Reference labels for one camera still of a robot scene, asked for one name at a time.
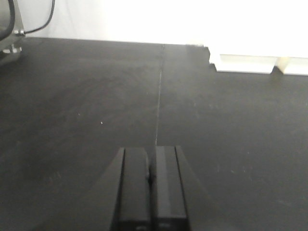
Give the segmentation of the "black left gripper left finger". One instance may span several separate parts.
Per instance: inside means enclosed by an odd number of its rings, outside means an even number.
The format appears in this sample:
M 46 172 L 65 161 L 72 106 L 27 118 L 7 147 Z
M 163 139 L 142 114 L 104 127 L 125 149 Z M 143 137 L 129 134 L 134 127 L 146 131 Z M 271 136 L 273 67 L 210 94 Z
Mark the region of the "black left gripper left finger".
M 112 231 L 151 229 L 148 155 L 142 147 L 123 150 L 120 185 Z

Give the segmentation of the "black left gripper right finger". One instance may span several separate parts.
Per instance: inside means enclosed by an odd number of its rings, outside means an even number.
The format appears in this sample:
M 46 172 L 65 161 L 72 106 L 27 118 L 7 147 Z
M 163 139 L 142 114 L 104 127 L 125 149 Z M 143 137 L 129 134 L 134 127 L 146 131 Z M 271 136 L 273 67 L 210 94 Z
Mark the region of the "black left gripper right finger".
M 153 229 L 187 231 L 188 217 L 174 146 L 155 147 L 150 177 Z

